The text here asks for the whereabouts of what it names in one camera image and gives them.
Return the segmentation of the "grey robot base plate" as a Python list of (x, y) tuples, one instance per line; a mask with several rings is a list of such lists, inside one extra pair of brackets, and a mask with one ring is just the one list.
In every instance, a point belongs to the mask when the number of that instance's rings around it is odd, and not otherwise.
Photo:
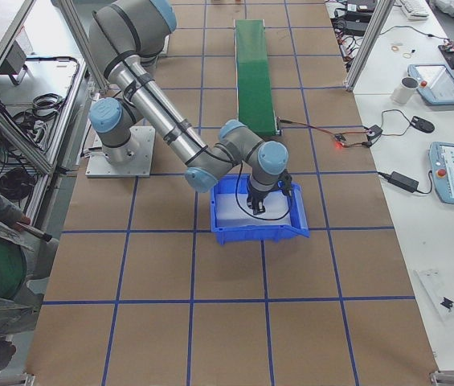
[(129, 142), (118, 148), (102, 146), (96, 134), (89, 154), (86, 176), (89, 178), (129, 178), (150, 175), (155, 129), (152, 126), (132, 126)]

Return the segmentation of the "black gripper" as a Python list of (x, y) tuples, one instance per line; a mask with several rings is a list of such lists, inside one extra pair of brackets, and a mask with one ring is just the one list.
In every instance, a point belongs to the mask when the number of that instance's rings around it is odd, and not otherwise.
[(247, 188), (247, 206), (253, 213), (265, 213), (264, 199), (267, 197), (266, 191), (259, 191), (254, 187)]

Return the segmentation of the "person's hand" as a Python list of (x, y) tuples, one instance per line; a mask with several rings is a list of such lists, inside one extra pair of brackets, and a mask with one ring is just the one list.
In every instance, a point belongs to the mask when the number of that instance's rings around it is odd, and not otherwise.
[(25, 215), (22, 215), (21, 218), (14, 222), (12, 228), (18, 232), (22, 232), (26, 229), (26, 226), (31, 225), (31, 218)]

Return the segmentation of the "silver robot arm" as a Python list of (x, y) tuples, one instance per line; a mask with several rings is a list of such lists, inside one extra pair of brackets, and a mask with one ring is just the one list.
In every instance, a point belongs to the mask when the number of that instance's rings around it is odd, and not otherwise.
[(237, 120), (223, 126), (212, 147), (199, 137), (144, 67), (162, 51), (176, 26), (167, 1), (115, 1), (93, 15), (92, 57), (103, 76), (121, 89), (122, 98), (97, 103), (89, 118), (107, 148), (125, 146), (130, 127), (145, 118), (185, 163), (186, 181), (200, 193), (217, 185), (235, 166), (247, 163), (252, 169), (247, 206), (259, 215), (269, 193), (291, 194), (288, 150), (279, 142), (266, 142)]

